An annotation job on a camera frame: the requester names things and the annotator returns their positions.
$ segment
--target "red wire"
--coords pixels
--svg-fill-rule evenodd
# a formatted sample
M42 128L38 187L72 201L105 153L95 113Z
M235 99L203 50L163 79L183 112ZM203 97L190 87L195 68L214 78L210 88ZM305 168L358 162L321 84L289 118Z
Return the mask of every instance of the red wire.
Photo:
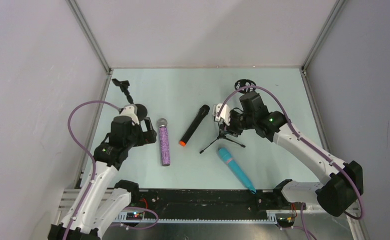
M141 202L142 202L142 201L145 202L145 208L147 209L147 208L148 208L148 202L146 201L146 199L141 199L140 201L141 201Z
M294 203L291 204L291 209L292 209L292 208L293 208L293 210L295 211L295 216L294 216L294 218L295 218L295 217L298 216L298 213L296 212L296 208L295 208L295 204L294 204Z
M290 204L290 216L291 218L294 218L294 214L293 214L293 203Z

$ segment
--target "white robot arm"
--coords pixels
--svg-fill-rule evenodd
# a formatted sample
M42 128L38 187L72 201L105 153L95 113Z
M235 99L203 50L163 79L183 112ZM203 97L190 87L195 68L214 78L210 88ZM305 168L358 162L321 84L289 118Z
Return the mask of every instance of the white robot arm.
M49 240L101 239L118 213L132 200L139 201L133 199L134 196L138 196L138 184L121 180L116 183L106 202L99 206L111 180L120 169L121 163L127 158L128 151L132 147L156 141L156 132L146 116L147 110L141 104L130 104L121 109L120 115L111 123L111 132L95 149L93 155L95 171L92 169L76 201L61 223L52 225ZM140 126L142 120L147 128L145 132Z
M219 122L221 131L237 137L243 130L254 129L260 137L288 150L319 179L317 183L291 179L280 183L274 191L281 193L289 203L319 204L329 214L340 216L357 200L358 195L344 173L355 184L357 192L362 194L362 168L358 163L352 161L347 164L311 142L292 123L288 123L284 114L269 112L257 92L245 93L239 100L243 112L230 110L226 104L213 108L214 120Z

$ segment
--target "white bracket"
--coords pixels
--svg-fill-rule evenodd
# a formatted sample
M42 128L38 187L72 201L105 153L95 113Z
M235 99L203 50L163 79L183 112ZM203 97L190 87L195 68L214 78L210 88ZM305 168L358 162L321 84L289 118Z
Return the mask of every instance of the white bracket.
M215 122L216 121L220 122L221 120L223 120L227 126L230 125L230 108L227 104L224 105L224 107L223 107L223 104L221 104L221 103L214 105L212 115L214 116Z
M98 236L102 237L117 215L131 202L131 193L126 189L115 188L111 196L96 211L93 228L98 228Z
M303 202L307 205L319 205L315 191L323 187L319 182L290 181L282 189L282 194L290 203Z
M134 104L125 105L123 111L120 113L120 116L129 116L133 120L134 124L139 125L139 118L136 115L137 107Z

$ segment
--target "black microphone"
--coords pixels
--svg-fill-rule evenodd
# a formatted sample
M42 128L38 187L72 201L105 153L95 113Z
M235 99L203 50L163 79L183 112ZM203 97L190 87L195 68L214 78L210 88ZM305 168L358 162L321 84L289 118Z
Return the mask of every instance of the black microphone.
M201 124L202 120L207 116L209 113L209 106L204 105L199 109L198 114L196 115L193 122L190 124L189 128L184 133L183 137L181 138L179 144L181 146L185 146L187 142L189 141L190 137L193 135L195 130L198 128L198 126Z

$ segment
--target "black metal plate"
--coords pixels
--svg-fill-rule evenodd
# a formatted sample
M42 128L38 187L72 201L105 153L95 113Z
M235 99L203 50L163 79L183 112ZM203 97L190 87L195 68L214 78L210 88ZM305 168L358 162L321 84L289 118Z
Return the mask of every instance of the black metal plate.
M263 220L266 210L290 210L290 204L272 192L207 189L141 189L160 219Z

